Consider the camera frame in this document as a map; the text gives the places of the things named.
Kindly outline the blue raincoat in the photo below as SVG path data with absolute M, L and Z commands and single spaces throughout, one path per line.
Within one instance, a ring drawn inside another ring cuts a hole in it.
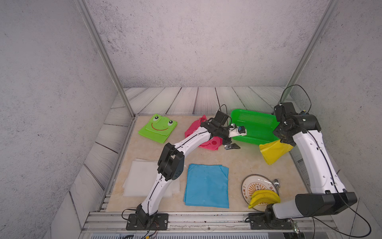
M 229 168 L 190 164 L 184 202 L 187 206 L 229 208 Z

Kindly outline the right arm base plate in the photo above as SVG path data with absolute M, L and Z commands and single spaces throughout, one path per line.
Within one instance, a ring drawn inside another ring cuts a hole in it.
M 288 219 L 277 219 L 266 213 L 249 213 L 245 219 L 252 230 L 292 230 L 293 225 Z

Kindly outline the green plastic basket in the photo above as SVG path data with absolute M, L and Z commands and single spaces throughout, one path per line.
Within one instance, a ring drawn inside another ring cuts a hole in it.
M 233 137 L 234 140 L 255 145 L 279 140 L 273 134 L 274 129 L 279 125 L 274 115 L 235 109 L 231 112 L 231 118 L 234 124 L 244 126 L 247 130 L 245 136 Z

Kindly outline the white raincoat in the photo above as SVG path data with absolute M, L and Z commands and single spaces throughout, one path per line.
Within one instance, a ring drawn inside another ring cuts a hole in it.
M 136 158 L 133 160 L 127 179 L 123 184 L 124 197 L 146 197 L 156 180 L 156 161 Z

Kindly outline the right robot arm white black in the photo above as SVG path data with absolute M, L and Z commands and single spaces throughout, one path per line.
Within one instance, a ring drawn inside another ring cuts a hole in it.
M 335 173 L 316 116 L 298 114 L 290 102 L 280 103 L 274 109 L 279 125 L 273 133 L 282 143 L 298 147 L 311 192 L 298 194 L 287 202 L 269 204 L 266 213 L 276 219 L 293 219 L 336 215 L 354 205 L 358 201 L 356 194 L 347 191 Z

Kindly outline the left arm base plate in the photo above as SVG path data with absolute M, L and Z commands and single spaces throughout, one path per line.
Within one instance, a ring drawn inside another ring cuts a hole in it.
M 126 224 L 127 231 L 165 231 L 168 229 L 169 214 L 155 213 L 148 217 L 143 214 L 129 214 Z

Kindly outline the yellow raincoat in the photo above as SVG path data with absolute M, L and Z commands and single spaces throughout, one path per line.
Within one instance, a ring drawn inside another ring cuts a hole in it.
M 272 165 L 284 154 L 293 149 L 290 144 L 282 143 L 281 140 L 259 145 L 260 152 L 268 165 Z

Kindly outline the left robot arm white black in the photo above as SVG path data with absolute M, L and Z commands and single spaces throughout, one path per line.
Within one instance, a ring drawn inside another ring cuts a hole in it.
M 226 125 L 229 118 L 229 115 L 218 110 L 215 117 L 202 121 L 201 125 L 184 140 L 176 144 L 167 143 L 164 146 L 158 161 L 158 174 L 154 185 L 145 200 L 136 208 L 135 215 L 143 226 L 146 227 L 154 221 L 167 188 L 181 176 L 185 158 L 193 150 L 213 137 L 222 139 L 225 148 L 236 147 L 237 145 L 232 143 L 232 138 L 247 134 L 244 126 L 236 126 L 234 123 Z

